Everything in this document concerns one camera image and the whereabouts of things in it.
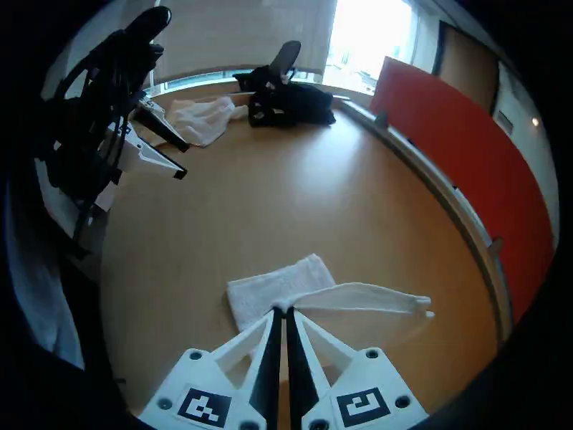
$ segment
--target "folded towel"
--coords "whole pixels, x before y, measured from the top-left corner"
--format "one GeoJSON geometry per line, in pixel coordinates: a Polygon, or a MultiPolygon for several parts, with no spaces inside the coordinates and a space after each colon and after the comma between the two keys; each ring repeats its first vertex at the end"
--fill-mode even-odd
{"type": "Polygon", "coordinates": [[[334,280],[317,255],[274,272],[228,283],[227,295],[237,327],[245,330],[276,302],[302,293],[334,287],[334,280]]]}
{"type": "Polygon", "coordinates": [[[246,106],[236,107],[231,98],[221,97],[207,103],[174,100],[166,120],[186,142],[195,146],[207,146],[225,133],[229,120],[247,115],[246,106]]]}
{"type": "Polygon", "coordinates": [[[418,333],[434,314],[431,299],[377,285],[335,285],[320,257],[228,283],[237,327],[244,330],[273,307],[294,306],[326,331],[356,349],[385,348],[418,333]]]}

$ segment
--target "red partition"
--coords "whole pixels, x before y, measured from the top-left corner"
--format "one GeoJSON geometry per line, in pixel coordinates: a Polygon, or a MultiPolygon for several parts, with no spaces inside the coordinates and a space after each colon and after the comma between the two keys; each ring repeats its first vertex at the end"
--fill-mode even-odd
{"type": "Polygon", "coordinates": [[[503,239],[500,258],[517,322],[553,257],[549,215],[523,156],[472,100],[393,59],[384,61],[370,109],[387,112],[390,124],[459,187],[489,235],[503,239]]]}

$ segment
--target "screw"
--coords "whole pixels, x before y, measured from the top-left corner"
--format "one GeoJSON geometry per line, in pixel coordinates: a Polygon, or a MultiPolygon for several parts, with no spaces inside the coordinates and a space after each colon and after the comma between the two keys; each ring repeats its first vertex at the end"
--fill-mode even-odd
{"type": "Polygon", "coordinates": [[[407,408],[410,405],[410,398],[408,396],[400,396],[394,404],[400,409],[407,408]]]}
{"type": "Polygon", "coordinates": [[[173,402],[168,398],[160,398],[157,401],[157,406],[159,406],[160,409],[167,411],[168,409],[171,409],[173,402]]]}
{"type": "Polygon", "coordinates": [[[309,430],[328,430],[328,421],[325,419],[315,419],[310,423],[309,430]]]}
{"type": "Polygon", "coordinates": [[[254,421],[245,421],[241,423],[239,430],[259,430],[259,425],[254,421]]]}

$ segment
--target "table surface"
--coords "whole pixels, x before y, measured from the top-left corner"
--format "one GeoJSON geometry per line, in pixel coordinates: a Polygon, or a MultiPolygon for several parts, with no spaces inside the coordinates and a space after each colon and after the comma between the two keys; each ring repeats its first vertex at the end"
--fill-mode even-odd
{"type": "MultiPolygon", "coordinates": [[[[122,177],[103,249],[101,306],[110,361],[133,411],[185,349],[213,350],[237,334],[228,281],[312,253],[337,283],[431,297],[431,323],[385,348],[428,413],[493,358],[488,290],[454,223],[381,140],[335,116],[329,128],[231,123],[207,148],[166,151],[189,170],[182,181],[122,177]]],[[[375,328],[371,336],[379,345],[375,328]]]]}

